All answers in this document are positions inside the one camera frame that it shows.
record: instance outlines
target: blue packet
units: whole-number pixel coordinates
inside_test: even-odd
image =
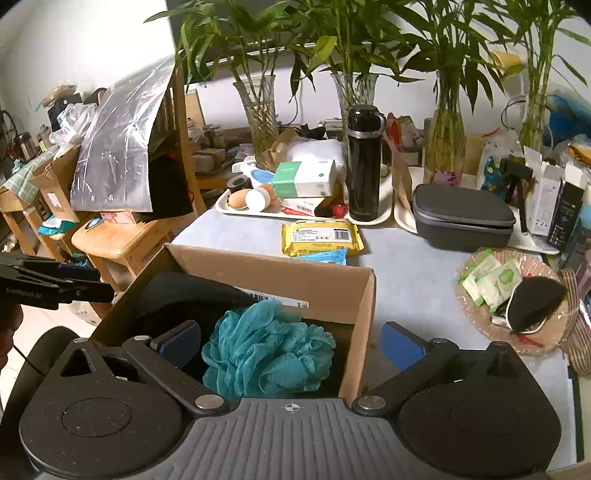
[[[319,252],[317,254],[301,255],[299,257],[293,258],[296,258],[298,260],[306,260],[308,262],[334,263],[335,265],[346,265],[346,257],[348,251],[348,248],[341,248],[340,250],[331,250],[330,252]]]

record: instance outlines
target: white box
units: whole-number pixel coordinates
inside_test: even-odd
[[[527,166],[534,171],[534,191],[525,200],[527,228],[532,235],[547,236],[554,216],[554,208],[564,169],[542,160],[542,155],[524,147]]]

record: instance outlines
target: white plastic bag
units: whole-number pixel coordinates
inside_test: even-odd
[[[61,128],[49,135],[49,140],[60,146],[56,158],[82,143],[95,113],[95,103],[71,103],[57,116]]]

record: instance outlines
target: product box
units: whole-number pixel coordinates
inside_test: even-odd
[[[65,155],[41,165],[29,179],[45,198],[51,212],[61,220],[79,222],[80,219],[70,205],[70,188],[74,179],[80,147],[68,150]]]
[[[535,186],[525,200],[527,228],[532,235],[548,235],[564,169],[542,161],[542,155],[525,147],[527,166],[534,171]]]
[[[271,181],[279,198],[332,197],[336,180],[334,160],[280,163]]]
[[[106,223],[140,223],[141,219],[138,212],[101,212],[100,217]]]
[[[119,346],[143,333],[133,320],[137,298],[150,278],[161,271],[184,271],[247,289],[257,298],[275,296],[289,305],[302,305],[286,308],[301,313],[304,321],[324,327],[336,341],[330,376],[322,382],[318,395],[341,397],[350,404],[361,393],[375,308],[371,269],[167,244],[96,328],[91,337],[95,343]]]

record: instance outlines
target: hand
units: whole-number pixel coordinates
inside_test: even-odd
[[[8,363],[8,352],[14,345],[12,337],[22,323],[22,308],[18,303],[4,304],[0,313],[0,370]]]

